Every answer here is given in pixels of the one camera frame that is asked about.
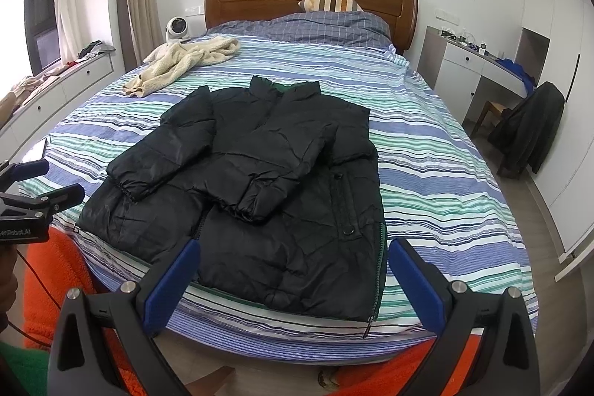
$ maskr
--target jacket collar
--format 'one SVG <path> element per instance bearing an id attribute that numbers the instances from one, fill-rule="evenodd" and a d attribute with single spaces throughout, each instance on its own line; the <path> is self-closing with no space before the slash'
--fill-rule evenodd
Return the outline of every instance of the jacket collar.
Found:
<path id="1" fill-rule="evenodd" d="M 283 101 L 296 101 L 299 99 L 309 98 L 310 96 L 322 94 L 320 91 L 320 83 L 304 82 L 288 86 L 286 90 L 281 92 L 274 87 L 274 83 L 266 78 L 253 76 L 249 83 L 249 92 L 258 98 L 274 101 L 282 97 Z"/>

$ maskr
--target metal screw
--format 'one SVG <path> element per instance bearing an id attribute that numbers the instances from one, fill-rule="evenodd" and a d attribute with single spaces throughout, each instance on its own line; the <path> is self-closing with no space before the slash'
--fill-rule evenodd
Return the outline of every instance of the metal screw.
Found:
<path id="1" fill-rule="evenodd" d="M 510 287 L 509 289 L 507 289 L 507 293 L 510 294 L 511 298 L 518 298 L 522 295 L 522 291 L 520 291 L 520 289 L 518 289 L 517 287 Z"/>
<path id="2" fill-rule="evenodd" d="M 130 292 L 133 292 L 134 289 L 136 289 L 136 282 L 132 280 L 122 282 L 122 285 L 120 285 L 120 290 L 126 294 L 130 294 Z"/>
<path id="3" fill-rule="evenodd" d="M 72 289 L 68 289 L 68 292 L 66 293 L 66 297 L 67 298 L 71 298 L 72 300 L 78 298 L 78 296 L 80 295 L 80 289 L 73 287 Z"/>
<path id="4" fill-rule="evenodd" d="M 461 280 L 455 280 L 452 282 L 451 288 L 456 294 L 463 294 L 468 289 L 468 286 Z"/>

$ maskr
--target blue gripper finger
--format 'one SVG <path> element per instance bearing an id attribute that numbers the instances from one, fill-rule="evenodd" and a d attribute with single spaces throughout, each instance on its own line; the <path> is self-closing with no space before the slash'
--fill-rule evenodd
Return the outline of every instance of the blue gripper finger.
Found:
<path id="1" fill-rule="evenodd" d="M 200 265 L 200 245 L 189 239 L 144 302 L 143 330 L 162 331 Z"/>
<path id="2" fill-rule="evenodd" d="M 440 335 L 451 309 L 446 278 L 437 267 L 423 261 L 402 238 L 390 244 L 388 263 L 423 327 Z"/>

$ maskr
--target jacket pocket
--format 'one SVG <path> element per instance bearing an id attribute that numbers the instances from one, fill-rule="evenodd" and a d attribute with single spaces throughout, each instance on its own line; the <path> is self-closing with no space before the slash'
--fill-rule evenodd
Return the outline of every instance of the jacket pocket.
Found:
<path id="1" fill-rule="evenodd" d="M 361 231 L 357 222 L 355 203 L 353 202 L 348 175 L 342 171 L 332 171 L 330 174 L 330 187 L 339 238 L 351 240 L 360 237 Z"/>

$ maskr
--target blue cloth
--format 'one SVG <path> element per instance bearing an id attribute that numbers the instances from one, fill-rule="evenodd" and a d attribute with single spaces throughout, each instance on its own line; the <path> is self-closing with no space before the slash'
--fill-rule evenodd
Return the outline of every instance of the blue cloth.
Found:
<path id="1" fill-rule="evenodd" d="M 498 59 L 497 62 L 522 80 L 528 96 L 533 93 L 536 83 L 534 83 L 534 78 L 529 76 L 527 72 L 524 71 L 522 65 L 514 63 L 511 59 Z"/>

